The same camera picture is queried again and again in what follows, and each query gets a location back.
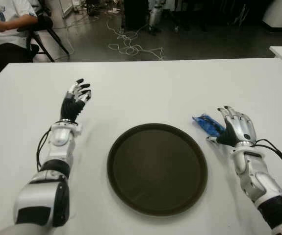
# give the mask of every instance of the person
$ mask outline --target person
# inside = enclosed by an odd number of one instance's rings
[[[0,71],[8,63],[32,62],[26,49],[28,32],[17,29],[37,22],[28,0],[0,0]]]

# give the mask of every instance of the chair leg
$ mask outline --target chair leg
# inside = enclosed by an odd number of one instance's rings
[[[33,39],[35,39],[35,41],[37,42],[37,44],[41,47],[41,49],[43,50],[43,52],[48,56],[48,58],[50,59],[51,62],[54,63],[53,58],[51,57],[51,55],[48,53],[48,51],[46,50],[46,48],[44,47],[42,41],[40,40],[38,35],[33,34],[32,35]]]
[[[55,33],[55,31],[52,28],[48,28],[47,32],[56,40],[56,41],[61,41],[59,36]]]
[[[69,55],[69,52],[67,51],[67,49],[61,43],[61,40],[58,37],[58,35],[51,28],[48,28],[47,32],[52,36],[53,39],[55,39],[55,41],[59,44],[59,46],[65,51],[65,53],[67,53],[67,55]]]

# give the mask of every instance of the white shirt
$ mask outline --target white shirt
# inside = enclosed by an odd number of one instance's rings
[[[36,16],[28,0],[0,0],[0,21],[14,20],[22,15]],[[12,43],[26,48],[27,32],[17,32],[16,29],[0,33],[0,44]]]

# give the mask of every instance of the chair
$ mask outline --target chair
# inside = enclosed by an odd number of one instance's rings
[[[46,30],[52,36],[52,38],[60,45],[60,47],[66,52],[66,54],[69,55],[69,52],[63,46],[61,39],[52,29],[52,25],[53,23],[50,17],[40,15],[38,16],[38,23],[17,29],[18,32],[22,32],[22,31],[29,32],[29,36],[26,40],[26,48],[27,48],[27,52],[29,53],[29,57],[31,61],[36,54],[46,54],[51,62],[55,62],[54,59],[49,54],[49,52],[44,47],[39,35],[36,33],[37,31],[40,30]],[[32,39],[34,39],[38,45],[31,44]]]
[[[37,54],[46,54],[47,57],[50,59],[50,61],[54,63],[54,59],[52,58],[52,56],[49,54],[49,52],[44,47],[39,35],[35,33],[40,30],[46,30],[52,36],[52,38],[59,44],[59,46],[66,52],[66,54],[69,55],[69,52],[63,46],[61,39],[52,29],[52,25],[53,23],[50,17],[39,15],[38,23],[27,26],[27,27],[19,28],[18,32],[22,32],[22,31],[29,32],[29,37],[27,38],[27,41],[26,41],[26,48],[28,48],[29,51],[31,52],[31,56],[33,55],[33,50],[31,50],[31,40],[34,39],[37,42],[37,44],[39,45],[39,47],[43,50],[43,52],[37,52]]]
[[[45,0],[29,0],[29,2],[31,3],[32,7],[34,7],[37,15],[45,12],[48,16],[51,16],[51,10],[46,6]]]

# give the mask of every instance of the black chair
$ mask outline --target black chair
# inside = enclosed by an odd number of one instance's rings
[[[45,0],[38,0],[38,2],[39,6],[32,5],[33,7],[40,7],[40,9],[36,11],[36,14],[40,15],[41,13],[45,12],[48,16],[51,16],[51,10],[49,7],[46,6]]]
[[[52,36],[52,38],[59,44],[59,46],[66,52],[66,54],[69,55],[69,52],[63,46],[61,39],[58,37],[58,35],[52,29],[52,26],[53,26],[53,22],[52,22],[50,17],[44,16],[44,15],[39,15],[38,16],[38,23],[33,24],[31,26],[19,28],[18,32],[22,32],[22,31],[28,31],[29,32],[29,37],[27,38],[27,41],[26,41],[26,48],[29,49],[31,56],[33,56],[33,54],[35,53],[35,48],[36,48],[36,47],[34,47],[34,51],[33,51],[33,48],[31,48],[31,40],[34,39],[37,42],[37,44],[39,45],[39,47],[43,50],[43,52],[37,52],[36,54],[46,54],[48,56],[48,58],[50,59],[50,61],[54,63],[54,59],[52,58],[52,56],[49,54],[49,52],[44,47],[39,35],[35,33],[35,32],[40,31],[40,30],[46,30]]]

